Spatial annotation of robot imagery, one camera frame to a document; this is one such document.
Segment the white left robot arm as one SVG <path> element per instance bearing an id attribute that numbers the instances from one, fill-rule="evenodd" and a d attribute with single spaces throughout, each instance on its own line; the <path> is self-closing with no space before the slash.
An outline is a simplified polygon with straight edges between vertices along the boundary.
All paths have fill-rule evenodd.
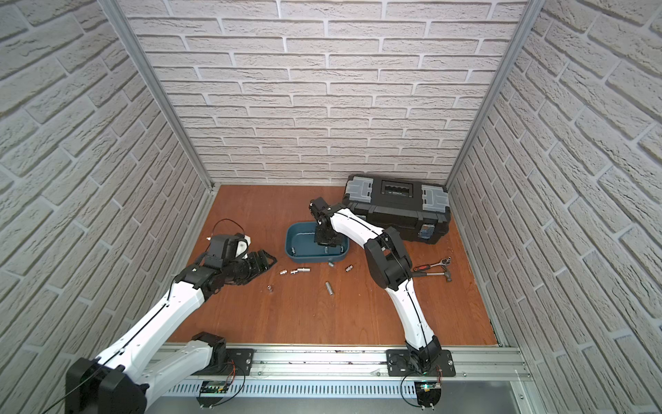
<path id="1" fill-rule="evenodd" d="M 208 259 L 186 267 L 162 299 L 125 335 L 92 359 L 67 371 L 67 413 L 143 413 L 193 374 L 236 375 L 242 362 L 227 355 L 224 338 L 200 333 L 174 355 L 152 365 L 156 352 L 206 300 L 226 285 L 242 286 L 277 260 L 264 250 L 233 259 Z"/>

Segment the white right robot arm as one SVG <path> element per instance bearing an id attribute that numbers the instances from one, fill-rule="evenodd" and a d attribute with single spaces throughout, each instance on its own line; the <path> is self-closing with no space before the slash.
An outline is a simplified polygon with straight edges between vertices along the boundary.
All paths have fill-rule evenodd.
<path id="1" fill-rule="evenodd" d="M 415 294 L 412 261 L 399 232 L 369 224 L 344 205 L 328 205 L 323 198 L 310 201 L 310 213 L 317 223 L 316 243 L 334 246 L 346 236 L 364 249 L 372 279 L 385 289 L 402 323 L 409 364 L 419 373 L 429 371 L 441 345 Z"/>

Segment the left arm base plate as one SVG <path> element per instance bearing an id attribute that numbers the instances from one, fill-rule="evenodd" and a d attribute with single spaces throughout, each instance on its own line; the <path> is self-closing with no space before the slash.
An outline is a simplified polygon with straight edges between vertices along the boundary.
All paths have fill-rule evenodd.
<path id="1" fill-rule="evenodd" d="M 223 348 L 213 351 L 205 375 L 229 375 L 235 370 L 239 376 L 250 375 L 253 366 L 254 348 Z"/>

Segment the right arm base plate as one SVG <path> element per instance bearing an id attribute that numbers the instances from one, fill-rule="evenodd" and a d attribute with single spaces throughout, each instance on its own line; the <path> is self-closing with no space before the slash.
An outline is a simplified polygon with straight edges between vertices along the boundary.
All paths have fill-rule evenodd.
<path id="1" fill-rule="evenodd" d="M 456 376 L 453 357 L 448 349 L 442 349 L 432 362 L 419 362 L 406 349 L 388 349 L 385 355 L 390 377 L 424 376 L 432 378 L 440 374 L 443 379 L 446 379 Z"/>

